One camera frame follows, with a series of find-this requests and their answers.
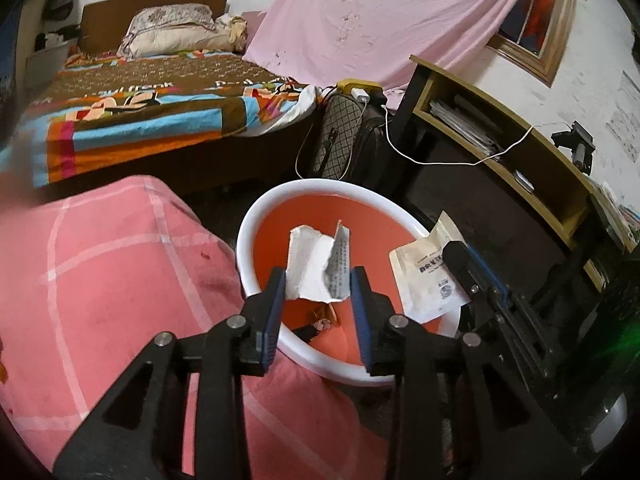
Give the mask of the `cream white packet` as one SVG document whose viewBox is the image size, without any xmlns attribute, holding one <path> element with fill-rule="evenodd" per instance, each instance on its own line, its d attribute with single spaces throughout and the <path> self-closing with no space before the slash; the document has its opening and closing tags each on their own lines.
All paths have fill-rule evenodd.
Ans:
<svg viewBox="0 0 640 480">
<path fill-rule="evenodd" d="M 442 211 L 430 234 L 390 252 L 405 316 L 420 324 L 457 311 L 470 300 L 444 263 L 444 248 L 449 242 L 465 240 Z"/>
</svg>

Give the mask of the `torn white paper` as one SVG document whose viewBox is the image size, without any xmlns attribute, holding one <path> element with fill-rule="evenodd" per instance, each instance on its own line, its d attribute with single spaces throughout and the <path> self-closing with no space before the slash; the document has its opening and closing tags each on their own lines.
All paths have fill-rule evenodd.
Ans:
<svg viewBox="0 0 640 480">
<path fill-rule="evenodd" d="M 296 226 L 288 237 L 285 298 L 320 304 L 342 302 L 350 296 L 350 231 L 339 221 L 332 236 Z"/>
</svg>

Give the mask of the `red round wrapper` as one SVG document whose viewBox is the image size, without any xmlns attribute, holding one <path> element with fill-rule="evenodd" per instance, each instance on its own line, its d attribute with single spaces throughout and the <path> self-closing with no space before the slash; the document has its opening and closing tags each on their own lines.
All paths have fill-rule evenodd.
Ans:
<svg viewBox="0 0 640 480">
<path fill-rule="evenodd" d="M 332 304 L 322 304 L 322 306 L 310 310 L 307 313 L 307 321 L 318 332 L 324 332 L 340 325 L 340 320 Z"/>
</svg>

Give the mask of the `orange trash bin white rim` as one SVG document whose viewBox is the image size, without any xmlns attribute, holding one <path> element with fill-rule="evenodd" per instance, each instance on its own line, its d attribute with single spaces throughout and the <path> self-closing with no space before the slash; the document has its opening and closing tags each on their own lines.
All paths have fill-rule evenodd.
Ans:
<svg viewBox="0 0 640 480">
<path fill-rule="evenodd" d="M 448 214 L 433 229 L 382 195 L 337 180 L 280 184 L 250 206 L 236 240 L 244 292 L 284 268 L 279 349 L 292 361 L 344 385 L 382 387 L 360 358 L 350 272 L 361 266 L 392 311 L 426 330 L 452 337 L 466 296 L 442 262 L 449 242 L 463 236 Z"/>
</svg>

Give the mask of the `wooden desk shelf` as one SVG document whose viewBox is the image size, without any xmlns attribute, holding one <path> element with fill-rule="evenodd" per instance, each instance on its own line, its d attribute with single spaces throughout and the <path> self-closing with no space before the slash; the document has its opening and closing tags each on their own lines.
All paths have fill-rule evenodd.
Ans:
<svg viewBox="0 0 640 480">
<path fill-rule="evenodd" d="M 414 72 L 390 125 L 396 148 L 390 195 L 421 219 L 446 211 L 465 240 L 506 284 L 527 295 L 574 266 L 575 280 L 601 289 L 612 260 L 630 255 L 620 220 L 586 176 L 531 126 L 486 92 L 410 58 Z M 498 130 L 502 151 L 484 155 L 428 112 L 435 100 Z M 533 183 L 527 193 L 518 170 Z"/>
</svg>

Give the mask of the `stack of papers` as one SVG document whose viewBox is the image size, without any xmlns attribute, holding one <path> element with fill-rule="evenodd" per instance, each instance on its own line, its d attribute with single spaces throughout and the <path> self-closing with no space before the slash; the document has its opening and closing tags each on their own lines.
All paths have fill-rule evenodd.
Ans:
<svg viewBox="0 0 640 480">
<path fill-rule="evenodd" d="M 428 112 L 473 144 L 484 155 L 497 155 L 502 151 L 498 142 L 498 130 L 491 128 L 466 110 L 435 100 L 428 103 Z"/>
</svg>

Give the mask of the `quilted grey bag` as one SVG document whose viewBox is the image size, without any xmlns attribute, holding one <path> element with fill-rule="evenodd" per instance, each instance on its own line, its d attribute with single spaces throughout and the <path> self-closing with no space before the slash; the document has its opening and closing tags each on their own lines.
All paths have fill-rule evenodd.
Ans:
<svg viewBox="0 0 640 480">
<path fill-rule="evenodd" d="M 334 91 L 323 100 L 307 176 L 363 184 L 383 156 L 386 97 L 380 89 Z"/>
</svg>

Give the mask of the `black phone holder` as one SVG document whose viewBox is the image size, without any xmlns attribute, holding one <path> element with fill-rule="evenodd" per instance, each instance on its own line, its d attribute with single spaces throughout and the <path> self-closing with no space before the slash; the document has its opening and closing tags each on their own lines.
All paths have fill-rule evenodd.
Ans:
<svg viewBox="0 0 640 480">
<path fill-rule="evenodd" d="M 579 122 L 572 122 L 568 130 L 552 133 L 551 141 L 556 148 L 568 148 L 572 152 L 572 164 L 590 176 L 596 147 L 592 135 Z"/>
</svg>

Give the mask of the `pink checkered blanket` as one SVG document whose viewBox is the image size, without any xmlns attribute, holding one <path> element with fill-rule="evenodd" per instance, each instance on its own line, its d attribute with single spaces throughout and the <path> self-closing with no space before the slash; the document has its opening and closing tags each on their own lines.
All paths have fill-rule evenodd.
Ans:
<svg viewBox="0 0 640 480">
<path fill-rule="evenodd" d="M 1 404 L 43 466 L 157 333 L 206 332 L 242 303 L 233 250 L 160 180 L 41 206 L 2 192 Z M 352 400 L 286 356 L 243 396 L 255 478 L 384 474 Z"/>
</svg>

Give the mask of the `yellow power strip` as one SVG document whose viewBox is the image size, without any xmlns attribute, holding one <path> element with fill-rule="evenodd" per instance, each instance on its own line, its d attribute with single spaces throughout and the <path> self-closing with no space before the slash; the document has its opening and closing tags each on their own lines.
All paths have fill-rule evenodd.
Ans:
<svg viewBox="0 0 640 480">
<path fill-rule="evenodd" d="M 375 81 L 355 78 L 345 78 L 337 83 L 337 91 L 345 96 L 351 96 L 358 102 L 371 102 L 372 100 L 386 100 L 383 88 Z"/>
</svg>

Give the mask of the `pink hanging sheet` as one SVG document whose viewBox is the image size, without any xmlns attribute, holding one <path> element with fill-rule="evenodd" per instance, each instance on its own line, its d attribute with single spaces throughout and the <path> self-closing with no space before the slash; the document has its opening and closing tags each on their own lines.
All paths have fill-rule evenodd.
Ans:
<svg viewBox="0 0 640 480">
<path fill-rule="evenodd" d="M 413 56 L 460 72 L 518 0 L 273 0 L 247 61 L 301 84 L 346 78 L 405 89 Z"/>
</svg>

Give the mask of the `colourful striped bed quilt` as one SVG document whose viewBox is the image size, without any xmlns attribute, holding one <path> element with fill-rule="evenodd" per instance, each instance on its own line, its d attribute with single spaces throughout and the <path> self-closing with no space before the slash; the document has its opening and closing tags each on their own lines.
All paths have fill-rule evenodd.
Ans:
<svg viewBox="0 0 640 480">
<path fill-rule="evenodd" d="M 21 169 L 44 188 L 145 156 L 278 131 L 308 117 L 318 94 L 228 52 L 136 60 L 78 53 L 27 105 L 1 169 Z"/>
</svg>

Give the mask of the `floral pillow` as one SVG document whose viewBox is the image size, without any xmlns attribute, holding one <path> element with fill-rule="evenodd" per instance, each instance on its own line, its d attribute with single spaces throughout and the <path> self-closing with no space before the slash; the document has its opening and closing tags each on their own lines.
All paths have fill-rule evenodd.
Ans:
<svg viewBox="0 0 640 480">
<path fill-rule="evenodd" d="M 247 36 L 245 18 L 228 13 L 215 18 L 205 4 L 151 6 L 132 18 L 117 55 L 136 60 L 195 50 L 243 53 Z"/>
</svg>

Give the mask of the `white bedside drawer cabinet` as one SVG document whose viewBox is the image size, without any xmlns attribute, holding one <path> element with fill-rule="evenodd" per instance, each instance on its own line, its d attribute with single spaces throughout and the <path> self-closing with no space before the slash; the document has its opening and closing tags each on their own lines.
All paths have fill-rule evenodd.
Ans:
<svg viewBox="0 0 640 480">
<path fill-rule="evenodd" d="M 26 62 L 25 88 L 32 90 L 47 87 L 64 66 L 68 51 L 73 45 L 73 41 L 65 41 L 32 54 Z"/>
</svg>

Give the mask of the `wooden bed headboard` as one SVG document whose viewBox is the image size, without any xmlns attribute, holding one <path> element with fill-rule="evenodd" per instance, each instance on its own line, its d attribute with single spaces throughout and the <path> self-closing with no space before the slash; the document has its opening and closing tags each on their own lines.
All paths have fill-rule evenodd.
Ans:
<svg viewBox="0 0 640 480">
<path fill-rule="evenodd" d="M 104 0 L 84 6 L 78 47 L 88 54 L 115 51 L 131 20 L 143 9 L 170 4 L 205 4 L 218 18 L 226 12 L 227 0 Z"/>
</svg>

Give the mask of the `wooden window frame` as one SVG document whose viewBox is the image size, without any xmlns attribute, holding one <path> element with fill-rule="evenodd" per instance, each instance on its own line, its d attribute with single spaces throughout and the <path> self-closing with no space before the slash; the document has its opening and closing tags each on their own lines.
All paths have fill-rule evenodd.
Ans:
<svg viewBox="0 0 640 480">
<path fill-rule="evenodd" d="M 576 0 L 518 0 L 488 47 L 551 86 L 564 55 Z"/>
</svg>

